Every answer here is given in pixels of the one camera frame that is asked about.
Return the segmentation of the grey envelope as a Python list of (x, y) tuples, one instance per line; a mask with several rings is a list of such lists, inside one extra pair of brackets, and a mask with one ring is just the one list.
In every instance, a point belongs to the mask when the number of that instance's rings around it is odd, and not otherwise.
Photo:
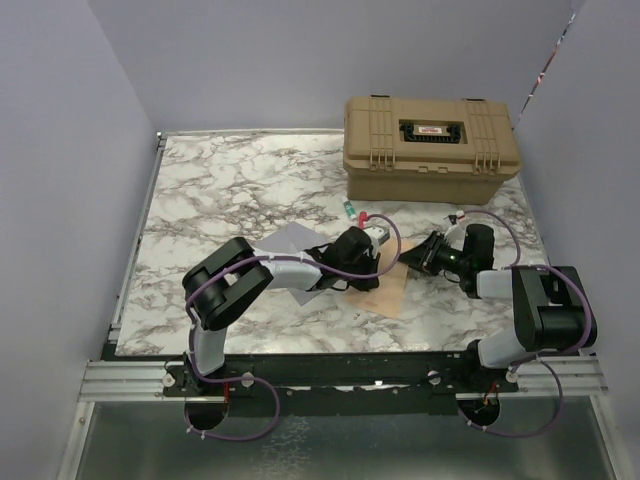
[[(290, 222), (276, 232), (259, 240), (254, 245), (257, 256), (300, 257), (304, 250), (320, 247), (330, 242), (324, 235), (297, 222)], [(268, 289), (287, 289), (296, 302), (302, 306), (320, 294), (313, 287), (321, 278), (316, 267), (296, 261), (267, 261), (266, 267), (274, 277)]]

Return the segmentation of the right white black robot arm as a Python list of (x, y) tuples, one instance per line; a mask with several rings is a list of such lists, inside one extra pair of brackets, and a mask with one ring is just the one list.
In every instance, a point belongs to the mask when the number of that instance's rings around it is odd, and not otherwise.
[(538, 265), (496, 270), (494, 243), (491, 227), (470, 224), (460, 250), (434, 231), (399, 257), (401, 263), (429, 276), (453, 274), (472, 299), (512, 303), (512, 325), (478, 341), (472, 347), (477, 357), (459, 367), (461, 383), (472, 391), (491, 384), (495, 369), (516, 366), (540, 353), (574, 353), (597, 339), (597, 323), (575, 268)]

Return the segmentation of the tan paper letter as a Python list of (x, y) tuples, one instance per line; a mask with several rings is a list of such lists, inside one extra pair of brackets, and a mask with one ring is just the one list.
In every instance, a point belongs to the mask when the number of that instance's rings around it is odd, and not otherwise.
[(379, 278), (379, 287), (369, 292), (349, 289), (344, 301), (353, 307), (385, 318), (396, 319), (400, 314), (409, 267), (398, 261)]

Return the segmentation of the green white glue stick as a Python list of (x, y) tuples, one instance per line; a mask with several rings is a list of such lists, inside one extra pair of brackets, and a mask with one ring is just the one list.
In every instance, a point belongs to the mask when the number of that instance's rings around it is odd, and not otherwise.
[(342, 205), (344, 207), (345, 213), (347, 214), (348, 218), (351, 221), (355, 221), (358, 218), (358, 215), (352, 203), (349, 200), (344, 200), (342, 202)]

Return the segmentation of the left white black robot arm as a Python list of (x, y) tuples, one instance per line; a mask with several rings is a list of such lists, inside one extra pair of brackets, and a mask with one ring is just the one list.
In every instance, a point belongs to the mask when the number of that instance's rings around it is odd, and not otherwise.
[(379, 287), (378, 249), (390, 238), (384, 227), (350, 227), (335, 241), (292, 253), (254, 248), (235, 237), (182, 279), (187, 311), (194, 316), (189, 334), (186, 382), (206, 395), (220, 385), (227, 328), (265, 290), (293, 289), (311, 294)]

